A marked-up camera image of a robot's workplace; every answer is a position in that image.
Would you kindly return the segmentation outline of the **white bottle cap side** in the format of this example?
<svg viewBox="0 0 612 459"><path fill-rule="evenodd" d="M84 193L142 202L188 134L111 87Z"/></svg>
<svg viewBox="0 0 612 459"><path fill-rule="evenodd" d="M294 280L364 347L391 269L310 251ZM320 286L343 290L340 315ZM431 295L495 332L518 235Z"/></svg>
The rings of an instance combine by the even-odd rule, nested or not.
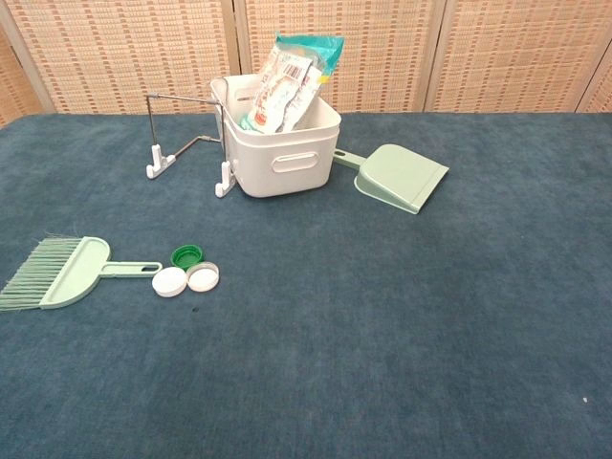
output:
<svg viewBox="0 0 612 459"><path fill-rule="evenodd" d="M186 271L187 286L190 290L203 293L216 287L220 278L220 271L212 262L201 262L191 266Z"/></svg>

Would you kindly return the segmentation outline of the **green bottle cap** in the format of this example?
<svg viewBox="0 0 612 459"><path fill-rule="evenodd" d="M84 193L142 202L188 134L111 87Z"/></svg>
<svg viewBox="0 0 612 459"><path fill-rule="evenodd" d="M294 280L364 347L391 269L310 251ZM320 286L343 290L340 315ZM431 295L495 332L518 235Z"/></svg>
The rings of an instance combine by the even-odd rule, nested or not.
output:
<svg viewBox="0 0 612 459"><path fill-rule="evenodd" d="M205 260L205 253L199 245L186 244L178 247L171 254L170 261L174 267L187 271Z"/></svg>

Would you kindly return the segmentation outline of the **white bottle cap top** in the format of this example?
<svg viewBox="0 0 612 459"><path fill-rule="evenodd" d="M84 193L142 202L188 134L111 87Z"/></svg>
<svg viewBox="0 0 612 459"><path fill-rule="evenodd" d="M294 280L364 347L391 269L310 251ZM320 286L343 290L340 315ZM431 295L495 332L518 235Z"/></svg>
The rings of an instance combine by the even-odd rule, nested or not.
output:
<svg viewBox="0 0 612 459"><path fill-rule="evenodd" d="M179 295L187 286L186 272L178 267L167 267L156 273L151 281L155 293L161 297Z"/></svg>

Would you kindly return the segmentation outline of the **white plastic storage bin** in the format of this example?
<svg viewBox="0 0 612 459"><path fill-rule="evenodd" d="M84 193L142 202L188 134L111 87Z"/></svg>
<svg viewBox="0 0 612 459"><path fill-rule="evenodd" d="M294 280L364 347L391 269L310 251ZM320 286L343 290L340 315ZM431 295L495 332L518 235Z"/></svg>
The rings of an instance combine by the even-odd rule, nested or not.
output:
<svg viewBox="0 0 612 459"><path fill-rule="evenodd" d="M341 117L316 98L294 131L261 134L240 127L259 85L256 74L217 77L210 82L214 113L225 153L221 198L234 185L263 198L323 186L327 183L339 136Z"/></svg>

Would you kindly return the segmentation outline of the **blue carpet table cover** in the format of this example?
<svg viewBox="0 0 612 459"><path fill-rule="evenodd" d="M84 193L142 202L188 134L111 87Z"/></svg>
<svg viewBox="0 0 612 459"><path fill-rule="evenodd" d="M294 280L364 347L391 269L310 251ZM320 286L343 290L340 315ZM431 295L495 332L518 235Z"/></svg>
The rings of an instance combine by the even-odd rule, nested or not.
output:
<svg viewBox="0 0 612 459"><path fill-rule="evenodd" d="M384 143L449 167L416 215L341 165L219 199L207 142L150 181L143 116L0 128L0 287L50 234L221 272L0 314L0 459L612 459L612 114L343 117Z"/></svg>

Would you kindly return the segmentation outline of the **light green dustpan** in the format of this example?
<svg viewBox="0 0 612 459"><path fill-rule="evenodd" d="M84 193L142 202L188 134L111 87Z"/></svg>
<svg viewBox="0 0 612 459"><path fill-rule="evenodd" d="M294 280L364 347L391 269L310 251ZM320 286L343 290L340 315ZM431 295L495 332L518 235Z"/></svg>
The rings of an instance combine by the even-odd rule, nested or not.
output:
<svg viewBox="0 0 612 459"><path fill-rule="evenodd" d="M368 157L341 150L334 161L354 168L354 187L360 193L418 214L449 167L397 144L383 144Z"/></svg>

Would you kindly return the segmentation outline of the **white red snack bag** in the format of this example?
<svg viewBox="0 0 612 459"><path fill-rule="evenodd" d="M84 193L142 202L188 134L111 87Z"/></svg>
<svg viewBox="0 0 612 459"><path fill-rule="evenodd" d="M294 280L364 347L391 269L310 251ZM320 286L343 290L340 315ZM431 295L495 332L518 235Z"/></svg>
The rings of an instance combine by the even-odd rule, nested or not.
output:
<svg viewBox="0 0 612 459"><path fill-rule="evenodd" d="M313 49L275 44L258 74L259 86L240 127L266 135L292 131L319 90L321 67Z"/></svg>

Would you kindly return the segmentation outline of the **teal snack bag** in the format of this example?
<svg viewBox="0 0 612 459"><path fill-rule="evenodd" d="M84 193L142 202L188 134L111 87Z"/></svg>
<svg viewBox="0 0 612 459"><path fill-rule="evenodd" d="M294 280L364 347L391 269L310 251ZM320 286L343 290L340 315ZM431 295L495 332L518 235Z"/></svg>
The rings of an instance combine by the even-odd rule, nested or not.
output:
<svg viewBox="0 0 612 459"><path fill-rule="evenodd" d="M335 35L283 35L275 36L275 45L294 55L307 57L321 71L322 81L326 81L338 66L342 54L344 38Z"/></svg>

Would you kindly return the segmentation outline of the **woven bamboo folding screen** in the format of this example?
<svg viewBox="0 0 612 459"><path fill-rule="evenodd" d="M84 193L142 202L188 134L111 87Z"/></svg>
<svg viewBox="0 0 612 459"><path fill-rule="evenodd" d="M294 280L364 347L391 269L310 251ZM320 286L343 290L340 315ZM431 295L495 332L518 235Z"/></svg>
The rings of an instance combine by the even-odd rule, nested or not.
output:
<svg viewBox="0 0 612 459"><path fill-rule="evenodd" d="M338 35L340 112L612 113L612 0L0 0L0 126L141 114Z"/></svg>

